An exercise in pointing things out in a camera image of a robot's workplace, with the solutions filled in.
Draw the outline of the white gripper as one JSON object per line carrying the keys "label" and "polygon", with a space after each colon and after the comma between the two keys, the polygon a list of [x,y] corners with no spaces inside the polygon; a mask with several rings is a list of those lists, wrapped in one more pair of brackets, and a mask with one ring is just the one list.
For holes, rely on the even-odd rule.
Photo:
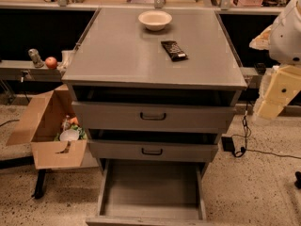
{"label": "white gripper", "polygon": [[299,92],[301,91],[301,69],[293,65],[280,67],[272,74],[266,100],[257,109],[259,118],[273,120]]}

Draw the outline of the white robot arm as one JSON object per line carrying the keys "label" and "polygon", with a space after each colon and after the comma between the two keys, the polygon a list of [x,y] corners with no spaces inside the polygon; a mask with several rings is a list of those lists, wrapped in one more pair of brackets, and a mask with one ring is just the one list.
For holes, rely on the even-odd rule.
{"label": "white robot arm", "polygon": [[301,0],[291,0],[274,20],[269,57],[279,67],[261,79],[253,109],[255,121],[273,120],[301,91]]}

